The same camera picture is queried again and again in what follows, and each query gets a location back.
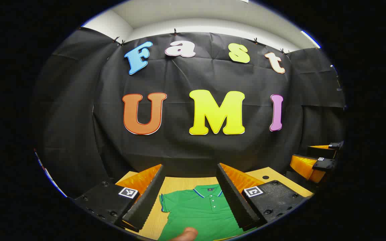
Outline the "green polo T-shirt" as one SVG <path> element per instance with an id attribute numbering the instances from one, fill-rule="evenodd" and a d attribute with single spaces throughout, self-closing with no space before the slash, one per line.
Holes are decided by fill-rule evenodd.
<path id="1" fill-rule="evenodd" d="M 169 215 L 158 241 L 173 239 L 186 227 L 198 231 L 195 241 L 214 241 L 248 232 L 238 226 L 219 184 L 161 194 L 159 201 L 161 211 Z"/>

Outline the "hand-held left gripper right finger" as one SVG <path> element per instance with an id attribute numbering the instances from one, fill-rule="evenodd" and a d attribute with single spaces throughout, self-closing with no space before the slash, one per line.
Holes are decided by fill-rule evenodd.
<path id="1" fill-rule="evenodd" d="M 223 163 L 216 166 L 216 178 L 243 230 L 274 223 L 311 197 L 281 179 L 260 180 Z"/>

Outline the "black backdrop cloth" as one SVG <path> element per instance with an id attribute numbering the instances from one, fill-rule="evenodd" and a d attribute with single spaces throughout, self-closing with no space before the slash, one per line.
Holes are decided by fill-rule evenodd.
<path id="1" fill-rule="evenodd" d="M 194 136 L 194 100 L 245 95 L 245 133 Z M 162 164 L 170 177 L 213 177 L 217 163 L 285 174 L 293 154 L 344 139 L 344 93 L 326 55 L 283 54 L 211 32 L 123 45 L 82 28 L 50 56 L 32 101 L 37 149 L 68 196 Z"/>

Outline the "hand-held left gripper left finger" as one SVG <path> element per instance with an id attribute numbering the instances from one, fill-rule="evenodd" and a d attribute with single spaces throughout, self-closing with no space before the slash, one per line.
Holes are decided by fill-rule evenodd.
<path id="1" fill-rule="evenodd" d="M 103 180 L 73 201 L 106 223 L 139 232 L 164 179 L 165 168 L 159 164 L 116 183 Z"/>

